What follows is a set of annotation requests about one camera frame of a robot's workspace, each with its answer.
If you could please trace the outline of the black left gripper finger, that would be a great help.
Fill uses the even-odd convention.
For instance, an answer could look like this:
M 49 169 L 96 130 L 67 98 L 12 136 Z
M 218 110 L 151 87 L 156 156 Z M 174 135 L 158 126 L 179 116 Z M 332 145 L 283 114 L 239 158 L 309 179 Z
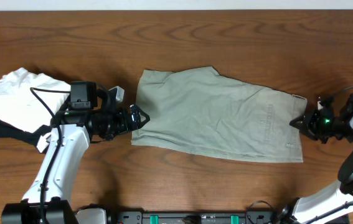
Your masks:
M 131 115 L 134 120 L 143 118 L 144 120 L 150 120 L 149 115 L 144 112 L 138 105 L 133 104 L 130 106 Z
M 141 118 L 137 119 L 134 122 L 135 129 L 141 129 L 145 124 L 147 124 L 150 121 L 150 118 L 145 118 L 143 121 Z

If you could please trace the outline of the grey-green shorts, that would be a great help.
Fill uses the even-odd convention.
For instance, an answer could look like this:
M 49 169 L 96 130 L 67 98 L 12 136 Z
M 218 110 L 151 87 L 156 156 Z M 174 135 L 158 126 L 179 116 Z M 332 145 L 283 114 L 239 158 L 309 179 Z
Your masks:
M 222 76 L 212 67 L 145 70 L 137 105 L 150 120 L 132 134 L 135 146 L 156 146 L 235 161 L 300 163 L 305 98 Z

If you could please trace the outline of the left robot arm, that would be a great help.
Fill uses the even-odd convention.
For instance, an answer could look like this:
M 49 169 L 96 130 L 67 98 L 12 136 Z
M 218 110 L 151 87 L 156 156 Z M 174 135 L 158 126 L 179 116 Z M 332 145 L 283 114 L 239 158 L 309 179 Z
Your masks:
M 121 88 L 107 90 L 94 82 L 72 82 L 65 104 L 51 112 L 51 137 L 40 170 L 21 202 L 8 203 L 2 223 L 116 223 L 101 205 L 77 212 L 70 206 L 82 157 L 94 135 L 111 141 L 142 128 L 150 117 L 138 105 L 120 108 Z

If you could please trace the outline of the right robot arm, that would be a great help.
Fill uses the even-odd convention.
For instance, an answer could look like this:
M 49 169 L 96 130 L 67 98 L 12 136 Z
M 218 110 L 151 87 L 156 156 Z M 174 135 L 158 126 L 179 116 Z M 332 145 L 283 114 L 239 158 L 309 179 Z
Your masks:
M 330 97 L 319 101 L 316 110 L 290 121 L 290 126 L 323 144 L 331 137 L 353 142 L 353 93 L 338 116 L 331 106 L 333 100 Z M 350 213 L 353 213 L 353 151 L 342 163 L 336 181 L 311 196 L 297 198 L 275 215 L 272 222 L 348 223 Z

